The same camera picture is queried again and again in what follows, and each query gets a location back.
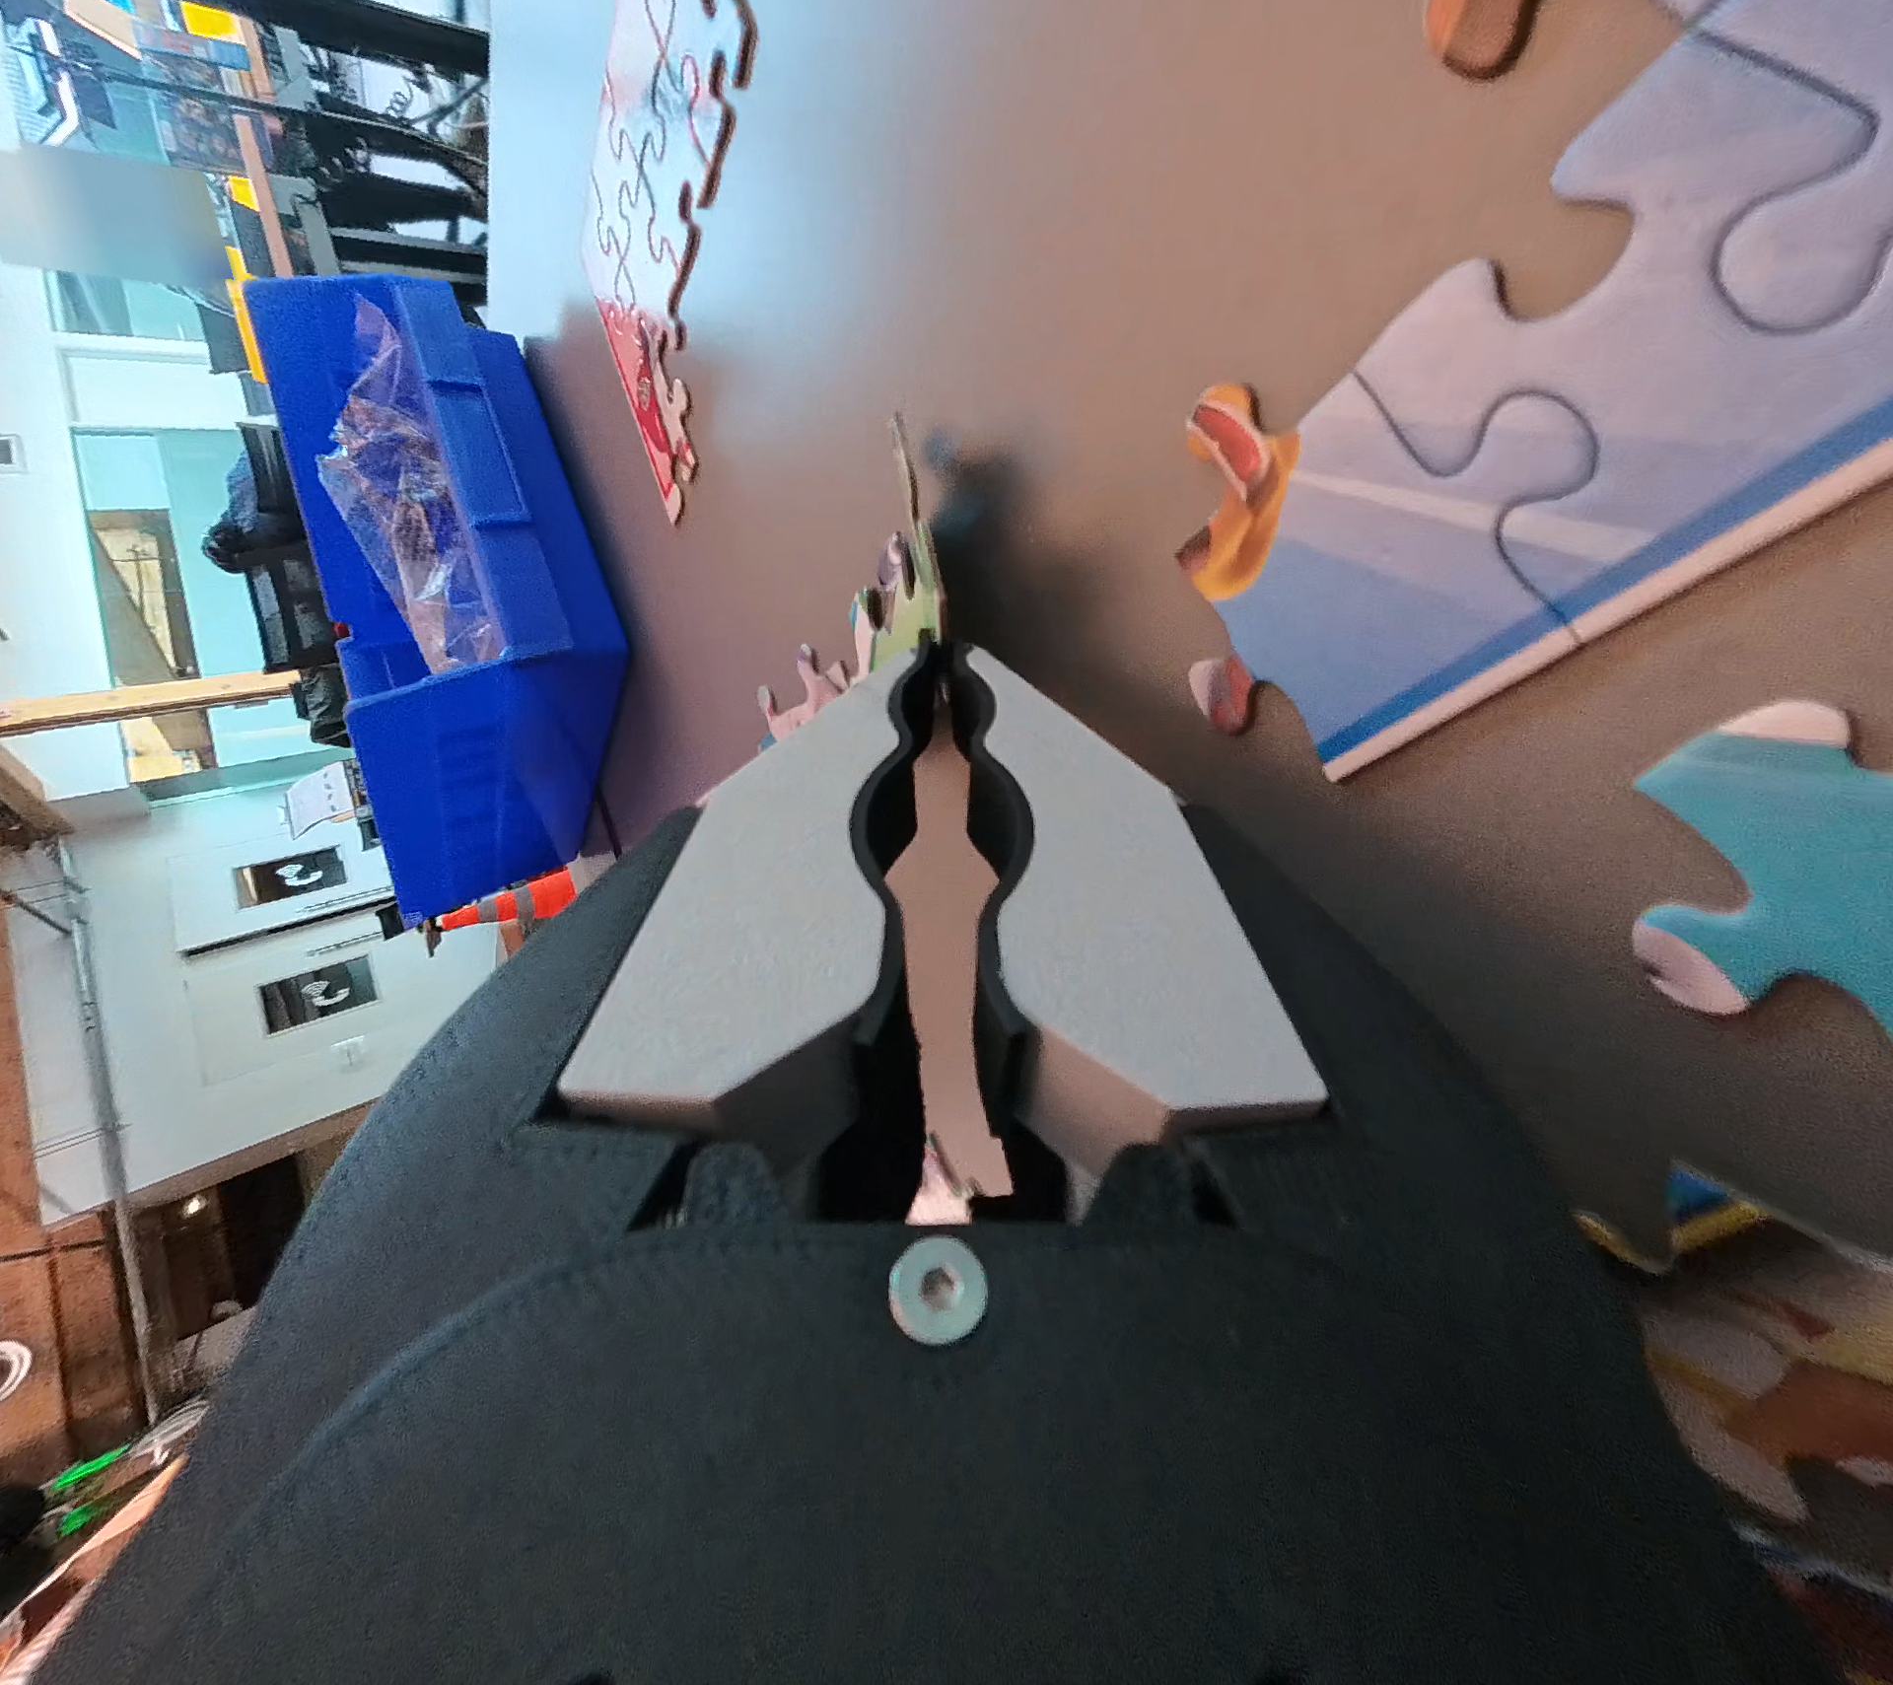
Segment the grey desk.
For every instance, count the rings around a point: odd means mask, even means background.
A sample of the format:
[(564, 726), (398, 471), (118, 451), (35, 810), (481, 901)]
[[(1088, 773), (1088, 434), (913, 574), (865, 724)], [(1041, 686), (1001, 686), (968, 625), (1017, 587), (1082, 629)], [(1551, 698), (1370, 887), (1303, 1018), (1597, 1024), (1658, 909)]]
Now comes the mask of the grey desk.
[(1181, 430), (1250, 382), (1297, 420), (1447, 266), (1530, 315), (1628, 234), (1550, 167), (1668, 43), (1650, 0), (1546, 0), (1498, 80), (1421, 0), (749, 0), (751, 82), (682, 295), (700, 475), (678, 524), (579, 266), (613, 0), (491, 1), (485, 317), (526, 347), (635, 647), (603, 850), (751, 759), (757, 694), (899, 512), (887, 418), (936, 441), (952, 627), (1242, 826), (1502, 1087), (1567, 1195), (1662, 1241), (1674, 1160), (1889, 1252), (1889, 1045), (1845, 992), (1711, 1018), (1630, 925), (1741, 885), (1634, 777), (1820, 698), (1889, 767), (1889, 489), (1873, 489), (1344, 781), (1273, 692), (1216, 733), (1222, 649), (1173, 552), (1216, 503)]

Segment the teal green corner puzzle piece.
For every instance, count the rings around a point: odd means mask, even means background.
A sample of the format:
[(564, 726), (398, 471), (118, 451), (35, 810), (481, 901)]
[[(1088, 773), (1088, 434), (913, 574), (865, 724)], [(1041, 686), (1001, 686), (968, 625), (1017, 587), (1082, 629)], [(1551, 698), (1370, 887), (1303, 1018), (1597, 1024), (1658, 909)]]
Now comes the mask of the teal green corner puzzle piece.
[(1855, 757), (1841, 708), (1800, 698), (1747, 710), (1634, 787), (1745, 887), (1733, 909), (1668, 901), (1636, 917), (1630, 951), (1656, 992), (1731, 1016), (1808, 976), (1891, 1029), (1891, 773)]

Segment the light blue sky puzzle section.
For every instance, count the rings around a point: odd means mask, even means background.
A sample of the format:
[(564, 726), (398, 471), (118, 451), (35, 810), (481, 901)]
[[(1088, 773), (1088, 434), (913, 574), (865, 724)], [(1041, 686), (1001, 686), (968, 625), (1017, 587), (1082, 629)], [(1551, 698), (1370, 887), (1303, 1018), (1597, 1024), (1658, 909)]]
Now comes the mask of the light blue sky puzzle section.
[(1297, 708), (1329, 777), (1364, 769), (1666, 597), (1889, 481), (1889, 333), (1772, 345), (1711, 264), (1782, 173), (1782, 110), (1737, 41), (1691, 31), (1565, 147), (1551, 191), (1628, 218), (1611, 268), (1516, 315), (1484, 258), (1435, 278), (1293, 430), (1214, 416), (1224, 495), (1177, 558), (1240, 678)]

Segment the clear plastic bag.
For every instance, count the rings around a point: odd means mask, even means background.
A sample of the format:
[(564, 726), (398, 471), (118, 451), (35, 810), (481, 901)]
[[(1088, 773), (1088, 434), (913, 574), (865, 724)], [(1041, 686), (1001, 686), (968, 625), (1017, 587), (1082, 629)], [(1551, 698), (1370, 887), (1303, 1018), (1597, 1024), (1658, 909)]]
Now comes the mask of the clear plastic bag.
[(504, 633), (412, 347), (351, 301), (353, 374), (317, 459), (321, 489), (433, 674), (493, 660)]

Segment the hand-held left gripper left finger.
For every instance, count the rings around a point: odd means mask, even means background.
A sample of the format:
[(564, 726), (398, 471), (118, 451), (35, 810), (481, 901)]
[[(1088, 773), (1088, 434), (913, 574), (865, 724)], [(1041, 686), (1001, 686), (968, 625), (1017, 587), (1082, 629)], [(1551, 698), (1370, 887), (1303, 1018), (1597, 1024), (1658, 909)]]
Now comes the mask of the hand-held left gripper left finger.
[(924, 1175), (905, 927), (940, 647), (877, 666), (690, 810), (558, 1081), (589, 1120), (739, 1144), (818, 1217), (903, 1221)]

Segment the red border dog puzzle section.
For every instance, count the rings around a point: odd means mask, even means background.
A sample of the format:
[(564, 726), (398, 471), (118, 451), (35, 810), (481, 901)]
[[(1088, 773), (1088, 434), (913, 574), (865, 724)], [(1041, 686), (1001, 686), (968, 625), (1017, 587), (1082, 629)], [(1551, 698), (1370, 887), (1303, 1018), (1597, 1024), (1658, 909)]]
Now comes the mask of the red border dog puzzle section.
[(737, 122), (747, 0), (613, 0), (579, 266), (664, 514), (698, 475), (682, 299)]

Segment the blue plastic bin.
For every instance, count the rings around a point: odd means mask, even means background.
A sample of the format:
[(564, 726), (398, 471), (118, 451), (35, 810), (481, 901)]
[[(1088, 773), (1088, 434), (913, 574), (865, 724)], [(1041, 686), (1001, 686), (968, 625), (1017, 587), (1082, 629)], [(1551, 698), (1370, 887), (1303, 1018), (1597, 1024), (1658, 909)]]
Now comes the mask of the blue plastic bin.
[[(627, 670), (627, 635), (518, 343), (437, 280), (250, 280), (248, 323), (329, 617), (345, 728), (402, 917), (447, 913), (577, 856)], [(493, 657), (428, 666), (319, 461), (392, 347), (392, 402), (437, 441)]]

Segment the plain blue puzzle piece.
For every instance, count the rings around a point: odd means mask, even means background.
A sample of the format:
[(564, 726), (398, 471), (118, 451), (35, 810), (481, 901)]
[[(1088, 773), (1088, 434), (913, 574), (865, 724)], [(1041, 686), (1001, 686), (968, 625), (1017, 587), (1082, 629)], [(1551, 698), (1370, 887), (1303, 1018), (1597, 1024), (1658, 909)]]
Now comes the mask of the plain blue puzzle piece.
[(1861, 355), (1889, 333), (1889, 104), (1804, 63), (1757, 59), (1788, 147), (1711, 252), (1729, 313), (1772, 345)]

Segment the green grass puzzle section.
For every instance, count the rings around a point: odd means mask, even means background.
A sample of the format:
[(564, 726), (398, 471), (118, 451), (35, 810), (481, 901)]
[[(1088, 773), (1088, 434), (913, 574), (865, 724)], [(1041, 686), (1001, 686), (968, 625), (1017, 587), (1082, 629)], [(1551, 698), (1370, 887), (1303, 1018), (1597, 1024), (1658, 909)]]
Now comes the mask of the green grass puzzle section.
[[(763, 747), (806, 726), (867, 672), (905, 660), (928, 635), (942, 647), (948, 599), (932, 530), (920, 505), (919, 467), (901, 416), (889, 432), (905, 491), (907, 522), (895, 530), (849, 607), (851, 660), (824, 664), (812, 645), (796, 651), (800, 700), (780, 706), (757, 692)], [(976, 974), (982, 909), (997, 878), (968, 836), (970, 765), (952, 733), (944, 694), (911, 769), (915, 836), (889, 870), (907, 943), (907, 994), (924, 1108), (924, 1156), (911, 1223), (970, 1223), (1007, 1207), (1013, 1177), (982, 1102), (976, 1045)]]

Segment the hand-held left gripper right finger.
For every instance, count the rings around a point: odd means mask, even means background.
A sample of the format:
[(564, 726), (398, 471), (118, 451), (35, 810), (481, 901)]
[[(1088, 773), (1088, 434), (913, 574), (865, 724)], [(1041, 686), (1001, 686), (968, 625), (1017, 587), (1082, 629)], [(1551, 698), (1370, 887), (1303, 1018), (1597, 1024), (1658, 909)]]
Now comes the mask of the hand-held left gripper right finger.
[(1070, 1221), (1124, 1152), (1297, 1124), (1329, 1089), (1175, 791), (986, 649), (946, 660), (972, 1061), (1009, 1189)]

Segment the white cabinet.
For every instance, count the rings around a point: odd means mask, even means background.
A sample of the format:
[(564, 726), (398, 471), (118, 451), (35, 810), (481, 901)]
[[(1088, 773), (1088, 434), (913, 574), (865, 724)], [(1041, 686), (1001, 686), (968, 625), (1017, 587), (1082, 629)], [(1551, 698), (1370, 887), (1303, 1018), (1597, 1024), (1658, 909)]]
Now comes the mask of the white cabinet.
[(388, 933), (355, 822), (289, 832), (284, 783), (65, 803), (8, 909), (41, 1207), (185, 1197), (331, 1138), (499, 966), (493, 925)]

